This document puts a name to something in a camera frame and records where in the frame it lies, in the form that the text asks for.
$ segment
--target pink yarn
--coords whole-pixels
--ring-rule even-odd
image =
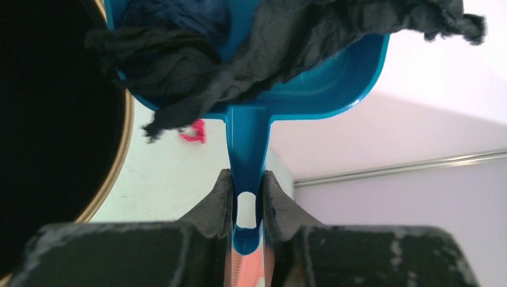
[[[190,126],[192,128],[192,130],[195,131],[196,135],[194,136],[189,136],[189,135],[184,135],[182,133],[179,134],[179,136],[186,140],[187,142],[201,142],[201,144],[205,143],[206,142],[206,130],[204,129],[204,121],[199,119],[197,121],[195,121],[192,126]]]

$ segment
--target navy blue cloth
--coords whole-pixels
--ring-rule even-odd
[[[227,0],[130,0],[123,26],[193,30],[219,45],[229,37],[231,11]]]

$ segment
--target metal rod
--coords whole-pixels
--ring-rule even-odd
[[[351,181],[374,176],[393,175],[397,173],[413,172],[416,170],[439,169],[443,167],[468,166],[471,164],[488,163],[496,160],[506,160],[507,149],[483,152],[480,154],[461,155],[457,157],[438,158],[434,160],[417,161],[375,169],[358,170],[356,172],[339,173],[336,175],[303,178],[294,181],[294,187],[309,187],[312,185],[328,184],[332,182]]]

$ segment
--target blue dustpan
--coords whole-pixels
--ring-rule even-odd
[[[105,0],[108,27],[121,21],[129,0]],[[233,27],[228,42],[218,50],[223,59],[232,56],[248,34],[258,0],[229,1]],[[286,84],[278,84],[256,100],[241,105],[219,103],[205,118],[225,121],[227,147],[234,180],[235,198],[243,192],[256,195],[257,205],[265,168],[271,123],[276,120],[318,120],[340,114],[359,103],[373,88],[386,57],[389,36],[368,35],[320,67],[302,73]],[[158,107],[136,96],[152,110]],[[259,245],[262,214],[257,228],[235,225],[233,246],[246,255]]]

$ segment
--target blue plastic tray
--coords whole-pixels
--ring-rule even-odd
[[[108,27],[119,23],[129,0],[105,0]],[[258,0],[229,0],[233,27],[228,42],[218,51],[224,60],[232,56],[248,34]],[[320,67],[302,73],[286,84],[278,84],[256,100],[242,105],[219,103],[205,118],[220,119],[227,129],[227,148],[234,180],[235,197],[242,192],[262,198],[259,189],[271,123],[277,120],[319,120],[340,114],[359,103],[373,88],[386,57],[389,36],[368,35],[327,60]],[[143,105],[156,104],[135,96]],[[262,214],[257,228],[234,228],[233,246],[246,255],[259,245]]]

